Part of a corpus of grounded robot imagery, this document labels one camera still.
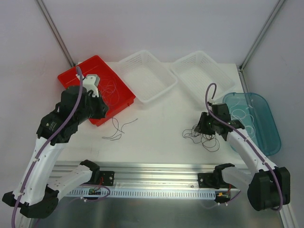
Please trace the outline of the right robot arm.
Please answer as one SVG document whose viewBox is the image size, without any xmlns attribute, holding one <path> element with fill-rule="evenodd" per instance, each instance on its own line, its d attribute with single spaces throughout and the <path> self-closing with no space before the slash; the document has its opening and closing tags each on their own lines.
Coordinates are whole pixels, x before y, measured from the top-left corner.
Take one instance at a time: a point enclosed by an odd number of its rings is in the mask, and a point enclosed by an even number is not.
<svg viewBox="0 0 304 228">
<path fill-rule="evenodd" d="M 290 202 L 290 172 L 270 161 L 251 140 L 244 125 L 232 120 L 225 103 L 206 103 L 195 132 L 206 136 L 219 135 L 240 155 L 250 174 L 245 174 L 232 163 L 215 166 L 203 179 L 210 188 L 220 189 L 231 184 L 247 193 L 256 211 L 272 209 L 280 211 Z"/>
</svg>

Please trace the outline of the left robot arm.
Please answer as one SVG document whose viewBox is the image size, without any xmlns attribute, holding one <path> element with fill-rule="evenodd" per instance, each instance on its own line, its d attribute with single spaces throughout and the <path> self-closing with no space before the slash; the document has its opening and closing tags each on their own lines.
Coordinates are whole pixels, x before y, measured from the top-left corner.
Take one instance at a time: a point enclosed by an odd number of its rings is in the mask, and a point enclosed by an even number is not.
<svg viewBox="0 0 304 228">
<path fill-rule="evenodd" d="M 80 162 L 75 170 L 58 180 L 49 182 L 53 167 L 71 136 L 88 119 L 105 118 L 108 106 L 93 86 L 70 86 L 61 94 L 55 109 L 41 119 L 37 130 L 32 161 L 19 186 L 3 195 L 2 201 L 20 209 L 32 219 L 45 219 L 59 201 L 79 185 L 100 182 L 100 167 L 89 160 Z"/>
</svg>

